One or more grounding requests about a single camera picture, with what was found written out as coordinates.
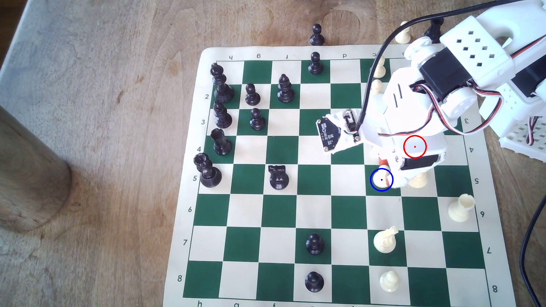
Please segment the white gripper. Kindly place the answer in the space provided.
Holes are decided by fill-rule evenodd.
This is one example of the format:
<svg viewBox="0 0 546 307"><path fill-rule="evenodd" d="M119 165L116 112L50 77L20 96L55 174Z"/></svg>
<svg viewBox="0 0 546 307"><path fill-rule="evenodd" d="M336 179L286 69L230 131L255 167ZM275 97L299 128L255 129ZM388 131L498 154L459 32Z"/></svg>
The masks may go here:
<svg viewBox="0 0 546 307"><path fill-rule="evenodd" d="M460 136L447 130L433 108L415 67L396 70L383 94L370 96L361 130L372 143L379 165L366 165L368 176L385 176L392 188L394 176L460 175Z"/></svg>

